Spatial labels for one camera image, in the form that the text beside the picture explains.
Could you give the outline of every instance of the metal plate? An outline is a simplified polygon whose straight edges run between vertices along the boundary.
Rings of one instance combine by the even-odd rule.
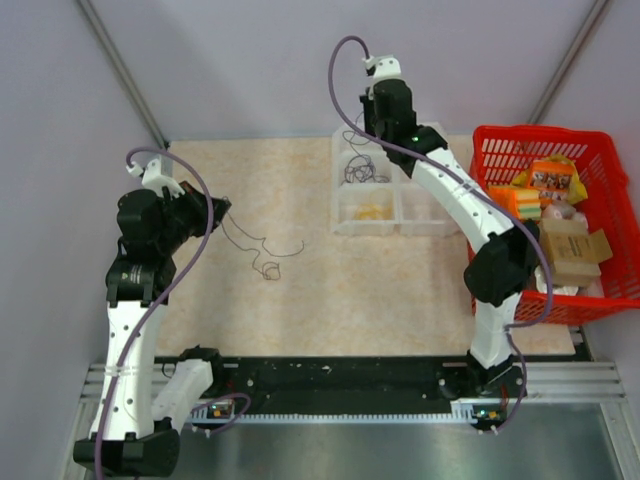
[[[527,405],[500,436],[463,425],[238,425],[185,431],[174,480],[618,480],[597,405]]]

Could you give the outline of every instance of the orange package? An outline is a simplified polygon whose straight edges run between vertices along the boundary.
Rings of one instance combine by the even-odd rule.
[[[525,185],[540,192],[540,204],[567,200],[574,170],[571,165],[545,160],[534,161],[528,169]]]

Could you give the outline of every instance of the white bracket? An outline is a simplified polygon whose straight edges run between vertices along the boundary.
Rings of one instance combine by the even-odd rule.
[[[152,190],[157,196],[162,197],[162,189],[167,187],[172,197],[184,195],[184,189],[171,176],[171,163],[168,160],[155,157],[143,169],[138,163],[132,162],[127,166],[127,171],[133,177],[142,176],[142,186]]]
[[[373,86],[382,80],[402,79],[402,70],[400,62],[393,55],[385,55],[382,57],[369,57],[364,59],[364,66],[367,70],[375,68],[371,78],[371,88],[369,89],[369,98],[373,100]]]
[[[213,383],[211,363],[186,360],[178,363],[171,380],[151,407],[154,420],[171,419],[173,429],[180,432],[191,409]]]

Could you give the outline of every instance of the beige mat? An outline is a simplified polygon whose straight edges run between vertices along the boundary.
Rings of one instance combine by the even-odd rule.
[[[468,137],[451,144],[461,163]],[[251,269],[254,253],[236,249],[219,229],[172,294],[157,353],[200,344],[223,355],[463,354],[474,331],[462,282],[465,239],[341,237],[329,233],[330,139],[174,142],[171,151],[203,175],[212,194],[228,196],[249,233],[267,236],[273,253],[304,251],[280,262],[279,281]],[[176,166],[177,178],[187,178]],[[243,238],[225,222],[243,247]],[[176,254],[178,268],[199,240]],[[515,332],[526,353],[572,353],[566,327]]]

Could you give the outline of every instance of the yellow package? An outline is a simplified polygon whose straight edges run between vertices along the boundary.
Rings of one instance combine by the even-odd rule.
[[[569,202],[571,205],[575,205],[576,203],[589,198],[589,196],[587,195],[587,188],[580,181],[580,175],[578,175],[578,171],[576,170],[576,166],[574,165],[573,161],[559,153],[543,158],[541,161],[561,163],[563,165],[569,165],[573,169],[571,182],[569,183],[569,191],[567,194],[567,198],[565,199],[567,202]],[[511,185],[515,187],[526,187],[530,177],[530,173],[531,172],[529,171],[529,169],[525,170],[524,172],[520,172],[511,181]]]

